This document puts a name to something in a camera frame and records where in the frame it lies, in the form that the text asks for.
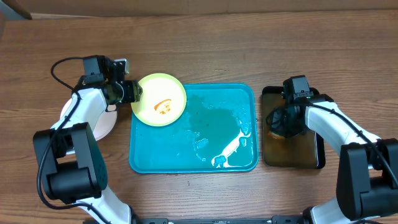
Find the water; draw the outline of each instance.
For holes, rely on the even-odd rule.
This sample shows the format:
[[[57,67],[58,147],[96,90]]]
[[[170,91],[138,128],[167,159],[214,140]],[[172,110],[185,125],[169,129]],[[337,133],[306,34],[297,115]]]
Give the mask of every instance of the water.
[[[173,124],[158,128],[136,124],[134,163],[138,169],[252,165],[257,148],[253,149],[249,95],[239,89],[186,92],[185,111]]]

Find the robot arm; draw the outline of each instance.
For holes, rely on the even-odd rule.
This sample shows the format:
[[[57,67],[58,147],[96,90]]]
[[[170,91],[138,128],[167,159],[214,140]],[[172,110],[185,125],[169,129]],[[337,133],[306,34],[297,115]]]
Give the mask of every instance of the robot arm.
[[[108,187],[106,166],[93,136],[93,130],[108,105],[139,101],[142,93],[137,81],[126,81],[127,60],[112,61],[104,56],[83,59],[85,76],[72,94],[72,103],[65,116],[51,129],[35,134],[34,147],[40,161],[52,134],[64,122],[72,108],[78,103],[70,119],[58,132],[52,150],[45,158],[42,183],[47,197],[60,199],[65,204],[91,205],[108,223],[133,223],[131,208],[122,203]],[[76,161],[59,164],[57,158],[76,154]],[[80,206],[98,223],[102,219],[88,207]]]
[[[304,220],[312,224],[346,224],[397,213],[397,185],[372,149],[380,151],[392,173],[398,174],[398,141],[382,140],[365,131],[344,115],[329,96],[314,96],[305,76],[284,81],[284,97],[284,109],[272,112],[270,130],[292,137],[308,127],[340,156],[336,197],[304,211]],[[372,168],[383,170],[383,175],[370,178],[368,169]]]
[[[353,125],[356,126],[363,134],[371,141],[377,142],[380,139],[377,135],[371,134],[358,126],[354,121],[349,119],[334,102],[323,101],[314,103],[331,110],[336,111],[348,119]],[[340,149],[342,145],[356,142],[359,144],[366,144],[366,142],[358,136],[352,128],[348,126],[343,120],[334,114],[331,114],[323,109],[308,106],[305,110],[305,125],[318,133],[335,152],[340,156]]]

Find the black cable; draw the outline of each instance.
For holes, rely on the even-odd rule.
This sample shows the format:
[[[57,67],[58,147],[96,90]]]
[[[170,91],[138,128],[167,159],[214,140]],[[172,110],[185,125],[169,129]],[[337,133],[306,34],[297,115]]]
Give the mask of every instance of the black cable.
[[[77,109],[77,107],[78,107],[78,105],[79,105],[79,103],[80,103],[80,100],[81,100],[81,97],[80,97],[79,92],[75,91],[75,89],[74,89],[72,86],[66,84],[65,82],[61,81],[58,77],[55,76],[55,74],[54,74],[54,68],[55,68],[58,64],[60,64],[60,63],[62,63],[62,62],[64,62],[64,61],[67,61],[67,60],[75,60],[75,59],[84,59],[84,58],[83,58],[83,57],[69,57],[69,58],[65,58],[65,59],[59,60],[58,62],[55,62],[55,63],[52,65],[52,67],[51,67],[51,76],[53,76],[54,79],[56,79],[56,81],[60,82],[62,85],[64,85],[64,86],[66,86],[67,88],[71,89],[72,93],[75,93],[75,94],[77,95],[77,101],[76,101],[76,104],[73,106],[72,110],[70,111],[70,113],[69,113],[69,114],[65,117],[65,119],[62,121],[61,125],[60,125],[60,126],[55,130],[55,132],[52,134],[52,136],[51,136],[51,138],[50,138],[50,141],[49,141],[49,143],[47,144],[47,146],[46,146],[46,148],[45,148],[45,151],[44,151],[42,160],[40,161],[39,169],[38,169],[38,171],[37,171],[37,181],[36,181],[36,183],[37,183],[37,193],[39,194],[39,197],[40,197],[41,201],[42,201],[48,208],[52,208],[52,209],[55,209],[55,210],[64,210],[64,209],[75,208],[75,207],[86,207],[88,210],[92,210],[92,211],[95,213],[95,215],[97,215],[98,218],[99,218],[102,222],[104,222],[104,223],[106,223],[106,224],[111,224],[111,223],[108,222],[108,221],[104,218],[104,216],[102,216],[102,214],[101,214],[97,209],[95,209],[95,207],[92,206],[91,204],[88,204],[88,203],[74,203],[74,204],[72,204],[72,205],[65,205],[65,206],[56,206],[56,205],[52,205],[50,202],[47,201],[47,199],[45,199],[44,194],[43,194],[43,191],[42,191],[41,180],[42,180],[42,172],[43,172],[43,167],[44,167],[45,158],[47,157],[47,155],[48,155],[48,153],[49,153],[49,151],[50,151],[51,145],[53,144],[55,137],[56,137],[57,134],[60,132],[60,130],[64,127],[64,125],[69,121],[69,119],[72,117],[72,114],[73,114],[73,113],[75,112],[75,110]]]
[[[377,156],[379,156],[380,160],[383,163],[384,168],[386,168],[387,172],[389,173],[391,179],[394,181],[394,183],[396,184],[396,186],[398,186],[398,180],[397,177],[394,175],[394,173],[391,170],[390,165],[388,164],[388,162],[386,161],[386,158],[384,158],[384,156],[382,155],[382,153],[377,149],[377,147],[373,144],[373,142],[371,142],[363,133],[362,131],[360,131],[358,128],[356,128],[356,126],[349,121],[347,118],[345,118],[345,116],[343,116],[342,114],[337,113],[335,110],[331,110],[329,108],[326,108],[324,106],[319,106],[319,105],[314,105],[312,103],[299,103],[299,104],[291,104],[291,105],[286,105],[286,106],[280,106],[278,108],[275,108],[271,111],[270,114],[272,114],[273,112],[277,111],[277,110],[282,110],[282,109],[286,109],[288,107],[292,107],[292,106],[312,106],[314,108],[319,108],[322,110],[325,110],[331,114],[336,115],[337,117],[339,117],[340,119],[342,119],[353,131],[356,132],[356,134],[358,134],[359,137],[361,137],[364,141],[366,141],[366,143],[368,143],[371,148],[373,149],[373,151],[377,154]]]

